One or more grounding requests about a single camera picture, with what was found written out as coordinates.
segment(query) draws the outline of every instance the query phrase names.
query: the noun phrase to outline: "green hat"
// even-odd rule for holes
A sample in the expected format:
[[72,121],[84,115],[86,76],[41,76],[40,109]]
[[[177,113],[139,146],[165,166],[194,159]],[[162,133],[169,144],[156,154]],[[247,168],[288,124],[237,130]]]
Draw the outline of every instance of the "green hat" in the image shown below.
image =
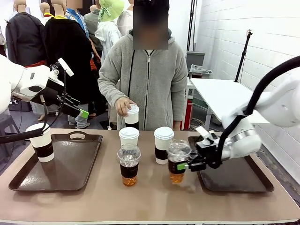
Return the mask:
[[124,9],[123,0],[99,0],[101,10],[99,13],[99,21],[113,21],[118,18]]

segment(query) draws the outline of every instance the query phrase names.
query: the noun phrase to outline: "table leg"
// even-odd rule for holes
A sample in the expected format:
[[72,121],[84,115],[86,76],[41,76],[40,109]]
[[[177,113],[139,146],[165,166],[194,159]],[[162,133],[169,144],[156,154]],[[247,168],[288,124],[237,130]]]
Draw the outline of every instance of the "table leg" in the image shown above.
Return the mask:
[[204,128],[208,131],[210,128],[211,108],[208,106]]
[[189,88],[186,88],[186,95],[185,95],[185,99],[184,99],[184,111],[183,111],[183,120],[182,120],[181,130],[184,129],[184,123],[186,121],[187,105],[188,105],[188,90],[189,90]]

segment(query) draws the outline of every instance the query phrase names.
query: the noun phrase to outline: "jacket zipper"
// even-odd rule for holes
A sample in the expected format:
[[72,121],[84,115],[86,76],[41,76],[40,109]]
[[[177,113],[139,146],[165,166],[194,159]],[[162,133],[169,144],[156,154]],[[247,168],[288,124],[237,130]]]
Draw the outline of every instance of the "jacket zipper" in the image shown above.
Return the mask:
[[154,50],[150,53],[150,55],[148,54],[148,52],[146,50],[145,50],[145,52],[148,55],[148,77],[147,77],[147,89],[146,89],[146,106],[145,106],[144,130],[146,128],[147,96],[148,96],[149,72],[150,72],[150,56],[152,55],[152,53],[154,52]]

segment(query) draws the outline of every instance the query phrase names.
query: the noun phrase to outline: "black jacket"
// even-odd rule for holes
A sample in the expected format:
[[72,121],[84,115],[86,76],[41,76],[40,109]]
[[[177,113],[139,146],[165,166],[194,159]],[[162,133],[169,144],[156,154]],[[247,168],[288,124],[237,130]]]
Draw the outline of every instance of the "black jacket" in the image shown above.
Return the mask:
[[[90,60],[93,49],[79,23],[50,19],[45,26],[45,44],[50,64],[62,58],[74,72],[72,77],[66,76],[67,93],[81,104],[89,103],[92,99]],[[59,74],[58,79],[63,81],[63,74]]]
[[28,13],[16,14],[6,26],[9,59],[22,66],[46,60],[43,24]]

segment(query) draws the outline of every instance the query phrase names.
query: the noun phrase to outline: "white cup lid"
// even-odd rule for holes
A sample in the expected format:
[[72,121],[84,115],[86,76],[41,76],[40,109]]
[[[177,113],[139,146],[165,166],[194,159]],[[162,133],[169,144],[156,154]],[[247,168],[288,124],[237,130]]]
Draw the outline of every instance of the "white cup lid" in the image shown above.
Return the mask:
[[26,129],[26,132],[32,131],[32,130],[40,129],[40,128],[42,128],[43,126],[44,126],[44,123],[37,123],[37,124],[34,124],[34,125],[28,127],[28,128]]
[[128,115],[133,115],[133,114],[136,114],[140,111],[140,109],[137,105],[130,104],[130,106],[131,106],[131,109],[127,109],[127,114]]
[[169,127],[160,127],[154,131],[154,136],[161,140],[169,140],[174,137],[174,132]]
[[119,131],[119,136],[124,139],[134,139],[140,135],[138,129],[134,127],[125,127]]

